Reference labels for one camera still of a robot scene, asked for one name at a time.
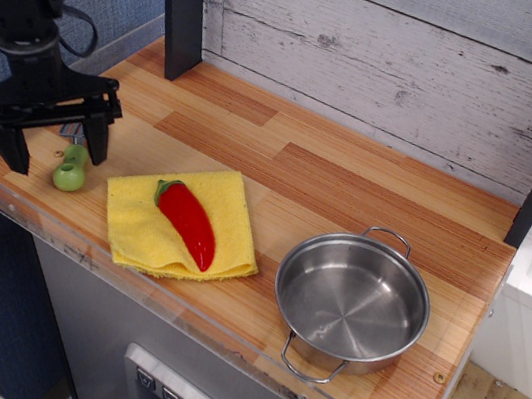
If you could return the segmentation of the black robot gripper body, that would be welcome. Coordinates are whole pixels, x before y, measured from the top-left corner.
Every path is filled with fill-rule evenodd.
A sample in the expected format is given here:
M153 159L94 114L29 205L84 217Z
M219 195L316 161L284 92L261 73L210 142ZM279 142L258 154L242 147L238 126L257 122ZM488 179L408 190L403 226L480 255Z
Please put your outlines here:
M11 76L0 82L0 125L32 128L83 124L86 116L122 115L117 98L119 82L78 73L58 52L38 56L12 56Z

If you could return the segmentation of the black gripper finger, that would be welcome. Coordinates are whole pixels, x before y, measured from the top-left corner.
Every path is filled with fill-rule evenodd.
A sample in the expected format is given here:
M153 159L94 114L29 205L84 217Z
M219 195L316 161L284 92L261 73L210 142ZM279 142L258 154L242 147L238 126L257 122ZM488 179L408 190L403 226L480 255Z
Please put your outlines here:
M109 127L113 124L112 117L91 115L83 119L83 133L87 141L88 152L93 165L105 162L108 152Z
M30 156L21 128L0 125L0 156L12 171L28 174Z

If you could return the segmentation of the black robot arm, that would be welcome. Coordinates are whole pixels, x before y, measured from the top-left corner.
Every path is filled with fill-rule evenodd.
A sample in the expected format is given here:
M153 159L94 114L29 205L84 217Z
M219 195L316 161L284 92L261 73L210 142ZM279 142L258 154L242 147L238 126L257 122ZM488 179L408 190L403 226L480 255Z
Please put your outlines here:
M25 129L79 123L97 166L107 158L108 127L122 115L118 81L62 60L56 21L73 12L65 0L0 0L0 52L11 70L0 82L0 156L19 174L30 165Z

